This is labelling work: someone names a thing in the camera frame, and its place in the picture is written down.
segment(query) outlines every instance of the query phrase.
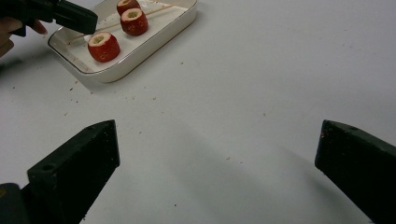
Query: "red apple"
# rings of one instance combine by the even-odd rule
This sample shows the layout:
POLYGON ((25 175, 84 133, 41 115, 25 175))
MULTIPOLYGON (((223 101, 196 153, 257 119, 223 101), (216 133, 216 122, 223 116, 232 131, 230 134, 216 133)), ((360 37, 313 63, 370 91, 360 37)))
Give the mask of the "red apple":
POLYGON ((88 51, 99 63, 106 63, 120 54, 120 45, 117 38, 108 32, 93 35, 88 41, 88 51))
POLYGON ((124 11, 120 18, 122 30, 128 35, 142 35, 149 28, 148 19, 140 8, 124 11))
POLYGON ((117 11, 120 15, 122 15, 124 11, 135 7, 140 8, 140 5, 136 0, 120 0, 117 3, 117 11))

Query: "stick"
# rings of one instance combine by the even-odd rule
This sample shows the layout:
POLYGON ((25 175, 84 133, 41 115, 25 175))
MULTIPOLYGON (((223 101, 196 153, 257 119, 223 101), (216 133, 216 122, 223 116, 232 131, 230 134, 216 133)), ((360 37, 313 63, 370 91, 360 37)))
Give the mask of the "stick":
MULTIPOLYGON (((150 11, 150 12, 148 12, 148 13, 145 13, 145 14, 146 14, 146 16, 148 16, 148 15, 154 14, 154 13, 156 13, 156 12, 159 12, 159 11, 162 11, 162 10, 164 10, 164 9, 167 9, 167 8, 169 8, 169 7, 174 7, 174 6, 175 6, 175 5, 169 5, 169 6, 166 6, 166 7, 160 7, 160 8, 158 8, 158 9, 152 10, 152 11, 150 11)), ((118 25, 120 25, 120 24, 119 24, 119 23, 112 24, 112 25, 109 25, 109 26, 107 26, 107 27, 103 27, 103 28, 97 29, 95 32, 97 33, 97 32, 100 32, 100 31, 104 31, 104 30, 106 30, 106 29, 108 29, 108 28, 111 28, 111 27, 114 27, 114 26, 118 26, 118 25)), ((83 37, 83 36, 85 36, 85 35, 78 35, 78 36, 76 36, 76 37, 73 37, 72 39, 70 39, 69 43, 71 43, 71 42, 73 42, 73 41, 75 41, 75 40, 77 40, 77 39, 79 39, 79 38, 81 38, 81 37, 83 37)))

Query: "white tray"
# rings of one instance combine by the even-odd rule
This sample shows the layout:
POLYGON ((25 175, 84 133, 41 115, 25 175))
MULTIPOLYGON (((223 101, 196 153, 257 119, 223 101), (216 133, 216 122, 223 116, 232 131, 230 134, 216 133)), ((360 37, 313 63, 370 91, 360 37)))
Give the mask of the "white tray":
MULTIPOLYGON (((106 0, 92 9, 98 15, 96 29, 120 23, 116 5, 119 0, 106 0)), ((125 34, 120 25, 106 29, 119 41, 120 54, 108 63, 93 59, 87 49, 89 36, 62 27, 49 38, 61 64, 74 76, 84 76, 99 82, 113 82, 130 73, 172 37, 190 25, 196 16, 197 0, 138 0, 142 10, 150 13, 161 7, 167 9, 147 15, 148 30, 140 36, 125 34)))

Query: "hand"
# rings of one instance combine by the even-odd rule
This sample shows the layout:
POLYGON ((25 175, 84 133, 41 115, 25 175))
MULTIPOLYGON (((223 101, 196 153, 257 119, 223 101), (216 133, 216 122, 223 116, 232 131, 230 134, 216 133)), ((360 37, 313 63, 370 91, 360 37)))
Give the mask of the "hand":
MULTIPOLYGON (((10 32, 18 30, 21 27, 21 21, 10 17, 0 18, 0 58, 14 47, 14 43, 9 39, 11 37, 10 32)), ((45 35, 47 33, 47 29, 39 20, 35 20, 35 24, 32 29, 41 35, 45 35)))

